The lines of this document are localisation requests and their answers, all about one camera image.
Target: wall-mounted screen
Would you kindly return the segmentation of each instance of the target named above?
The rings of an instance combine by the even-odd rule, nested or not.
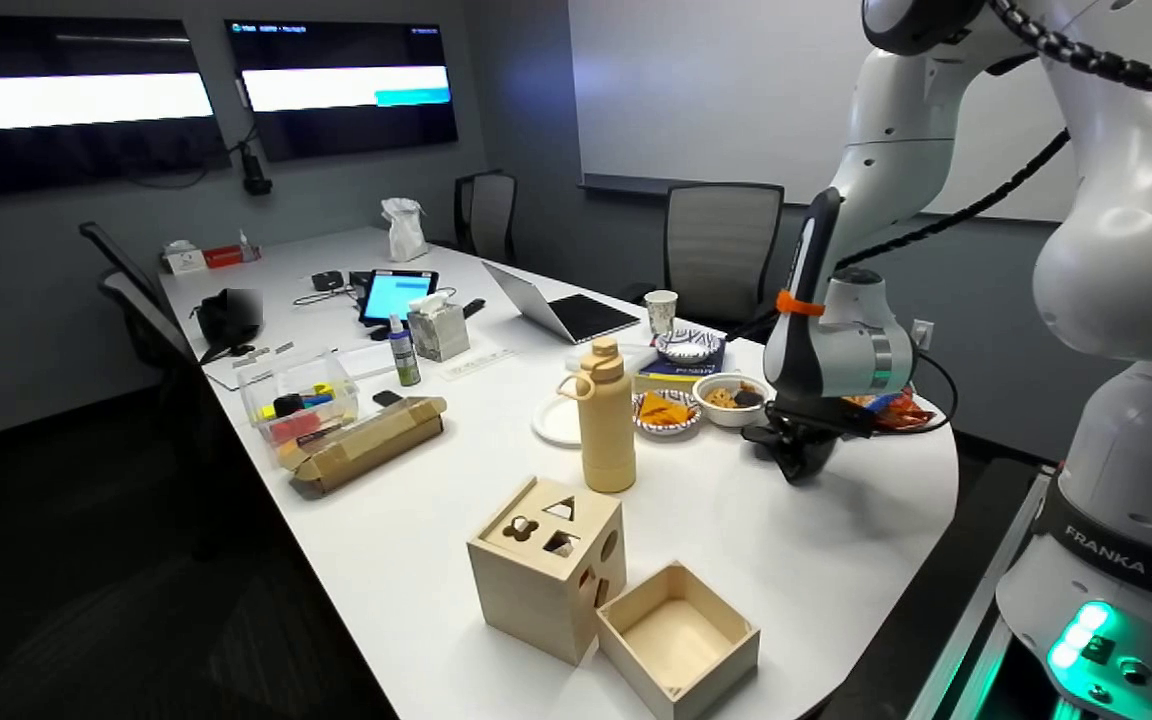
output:
[[[0,190],[220,164],[181,19],[0,15]]]
[[[452,144],[434,23],[227,19],[267,158]]]

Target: tissue box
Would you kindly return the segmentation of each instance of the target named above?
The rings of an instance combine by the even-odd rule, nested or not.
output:
[[[468,352],[463,309],[445,297],[415,300],[408,325],[415,352],[428,358],[452,358]]]
[[[761,631],[684,564],[607,600],[600,649],[654,720],[709,717],[755,672]]]
[[[567,665],[594,639],[594,609],[624,586],[618,498],[529,478],[468,538],[483,621]]]

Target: white table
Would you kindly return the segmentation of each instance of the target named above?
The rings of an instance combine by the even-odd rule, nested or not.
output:
[[[162,280],[192,348],[202,338],[188,316],[220,288],[245,288],[262,309],[262,348],[368,348],[353,300],[290,309],[320,267],[384,265],[371,227],[273,242],[262,259],[211,276]],[[463,538],[529,478],[579,482],[579,452],[532,434],[570,354],[567,344],[515,316],[483,265],[428,250],[463,300],[487,309],[468,319],[470,352],[425,369],[425,391],[447,394],[447,432],[365,478],[306,498],[288,489],[252,427],[240,391],[211,383],[245,439],[267,496],[288,521],[344,626],[404,720],[611,720],[648,717],[603,654],[560,665],[480,621]],[[534,276],[547,297],[567,282]],[[755,344],[732,344],[732,362],[761,371]],[[355,389],[396,389],[384,354]],[[788,489],[777,464],[720,427],[684,442],[635,439],[639,478],[624,492],[629,585],[684,561],[761,631],[761,672],[720,717],[799,717],[861,658],[909,579],[956,512],[953,432],[841,442],[806,489]]]

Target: white bottle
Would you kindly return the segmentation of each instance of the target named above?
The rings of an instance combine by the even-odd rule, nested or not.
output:
[[[252,236],[240,227],[240,257],[245,265],[252,265],[259,257],[259,247],[252,242]]]
[[[594,338],[575,371],[579,464],[591,492],[629,492],[635,478],[630,389],[614,338]]]

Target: snack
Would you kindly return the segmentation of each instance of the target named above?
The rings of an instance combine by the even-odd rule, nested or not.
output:
[[[644,422],[687,422],[690,409],[684,401],[670,401],[664,391],[644,391],[635,405]]]
[[[761,401],[762,401],[762,391],[755,391],[746,383],[739,383],[739,389],[709,389],[705,391],[705,405],[711,405],[711,409],[750,409]]]

